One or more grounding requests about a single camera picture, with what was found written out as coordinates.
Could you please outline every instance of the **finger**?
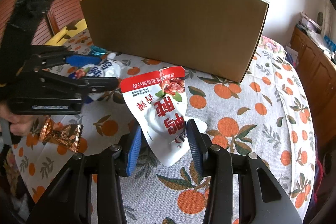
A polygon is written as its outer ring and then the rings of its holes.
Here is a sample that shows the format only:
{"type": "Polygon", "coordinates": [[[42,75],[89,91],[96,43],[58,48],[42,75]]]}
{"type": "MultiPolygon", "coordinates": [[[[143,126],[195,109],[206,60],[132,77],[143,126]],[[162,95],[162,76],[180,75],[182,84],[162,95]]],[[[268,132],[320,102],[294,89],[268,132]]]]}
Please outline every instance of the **finger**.
{"type": "Polygon", "coordinates": [[[25,136],[30,132],[32,122],[28,123],[13,123],[10,126],[10,131],[14,135],[25,136]]]}
{"type": "Polygon", "coordinates": [[[26,123],[26,122],[31,122],[36,119],[36,116],[32,115],[17,115],[19,118],[19,121],[17,123],[26,123]]]}
{"type": "Polygon", "coordinates": [[[13,114],[5,104],[0,105],[0,117],[12,123],[17,123],[20,120],[19,116],[13,114]]]}

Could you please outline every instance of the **candy wrapper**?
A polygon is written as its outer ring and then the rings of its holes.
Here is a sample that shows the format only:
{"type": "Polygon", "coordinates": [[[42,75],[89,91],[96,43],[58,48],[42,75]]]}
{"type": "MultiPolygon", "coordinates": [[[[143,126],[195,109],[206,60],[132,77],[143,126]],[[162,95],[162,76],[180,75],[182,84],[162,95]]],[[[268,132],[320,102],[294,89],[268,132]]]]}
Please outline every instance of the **candy wrapper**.
{"type": "Polygon", "coordinates": [[[50,119],[50,117],[47,117],[41,129],[39,140],[41,142],[62,144],[69,150],[78,152],[83,125],[69,124],[62,128],[57,128],[56,130],[54,128],[54,121],[50,119]]]}
{"type": "MultiPolygon", "coordinates": [[[[185,123],[188,100],[181,66],[126,78],[120,83],[125,102],[159,161],[172,166],[188,150],[185,123]]],[[[193,118],[200,132],[207,125],[193,118]]]]}

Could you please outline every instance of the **cardboard box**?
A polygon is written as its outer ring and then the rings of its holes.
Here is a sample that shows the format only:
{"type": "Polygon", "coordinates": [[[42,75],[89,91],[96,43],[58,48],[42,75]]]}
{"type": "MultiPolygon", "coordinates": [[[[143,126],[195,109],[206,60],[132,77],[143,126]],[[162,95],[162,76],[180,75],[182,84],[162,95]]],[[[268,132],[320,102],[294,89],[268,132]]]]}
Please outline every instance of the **cardboard box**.
{"type": "Polygon", "coordinates": [[[261,0],[82,0],[96,46],[241,82],[263,30],[261,0]]]}

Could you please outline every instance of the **wooden door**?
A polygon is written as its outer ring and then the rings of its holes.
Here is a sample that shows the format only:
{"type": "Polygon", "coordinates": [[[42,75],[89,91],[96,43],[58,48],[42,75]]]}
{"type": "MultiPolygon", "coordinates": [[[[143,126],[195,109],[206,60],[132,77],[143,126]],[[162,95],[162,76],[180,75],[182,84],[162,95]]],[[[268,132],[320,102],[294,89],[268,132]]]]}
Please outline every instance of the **wooden door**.
{"type": "Polygon", "coordinates": [[[305,89],[312,116],[318,115],[335,93],[336,68],[321,52],[312,67],[312,77],[305,89]]]}
{"type": "Polygon", "coordinates": [[[309,37],[306,37],[298,55],[299,64],[296,68],[306,93],[306,89],[309,89],[310,86],[310,79],[313,77],[312,68],[317,66],[320,52],[321,50],[314,44],[314,42],[312,42],[309,37]]]}
{"type": "Polygon", "coordinates": [[[325,146],[332,138],[336,136],[336,86],[332,86],[334,94],[330,96],[330,99],[317,114],[312,118],[315,134],[318,138],[318,146],[325,146]]]}
{"type": "Polygon", "coordinates": [[[305,44],[305,37],[302,36],[302,32],[298,28],[294,28],[292,39],[291,39],[291,48],[298,53],[300,53],[300,49],[305,44]]]}

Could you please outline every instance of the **bedspread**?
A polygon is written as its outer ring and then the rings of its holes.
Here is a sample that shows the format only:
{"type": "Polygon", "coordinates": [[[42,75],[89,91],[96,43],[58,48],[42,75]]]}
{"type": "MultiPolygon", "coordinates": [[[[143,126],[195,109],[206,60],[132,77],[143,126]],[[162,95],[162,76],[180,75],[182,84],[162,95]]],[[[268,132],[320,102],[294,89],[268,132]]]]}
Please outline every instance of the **bedspread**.
{"type": "MultiPolygon", "coordinates": [[[[88,30],[67,41],[73,51],[87,54],[92,41],[88,30]]],[[[185,68],[187,116],[208,125],[212,142],[231,153],[256,152],[290,196],[301,218],[311,197],[315,170],[315,139],[305,92],[294,68],[284,60],[276,42],[262,37],[241,83],[185,68]]],[[[148,58],[121,54],[117,60],[137,75],[170,66],[148,58]]],[[[76,68],[52,68],[68,75],[76,68]]],[[[119,91],[84,105],[82,114],[53,117],[62,124],[84,125],[80,152],[100,153],[130,131],[134,117],[119,91]]],[[[35,202],[72,156],[53,143],[33,141],[30,134],[13,152],[20,173],[35,202]]],[[[93,175],[91,221],[97,223],[97,176],[93,175]]],[[[209,178],[195,171],[190,152],[172,167],[160,164],[149,148],[140,151],[130,178],[121,178],[128,223],[202,223],[209,193],[209,178]]],[[[238,179],[234,177],[234,218],[238,223],[238,179]]]]}

